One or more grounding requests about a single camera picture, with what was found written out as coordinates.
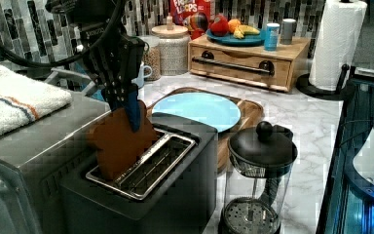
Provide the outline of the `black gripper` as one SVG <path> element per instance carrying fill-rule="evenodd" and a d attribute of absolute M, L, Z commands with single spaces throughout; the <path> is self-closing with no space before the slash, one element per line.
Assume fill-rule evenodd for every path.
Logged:
<path fill-rule="evenodd" d="M 131 130 L 140 128 L 141 114 L 136 78 L 144 54 L 145 43 L 138 37 L 121 34 L 107 36 L 94 46 L 88 43 L 83 64 L 90 77 L 102 86 L 102 96 L 112 111 L 126 110 Z"/>

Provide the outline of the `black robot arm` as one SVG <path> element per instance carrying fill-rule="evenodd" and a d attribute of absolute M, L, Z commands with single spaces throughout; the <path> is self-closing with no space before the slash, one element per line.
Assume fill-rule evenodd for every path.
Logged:
<path fill-rule="evenodd" d="M 80 63 L 93 81 L 103 87 L 110 109 L 124 110 L 131 129 L 138 131 L 138 76 L 145 43 L 129 36 L 122 23 L 128 0 L 47 0 L 52 14 L 64 14 L 80 32 L 83 50 Z"/>

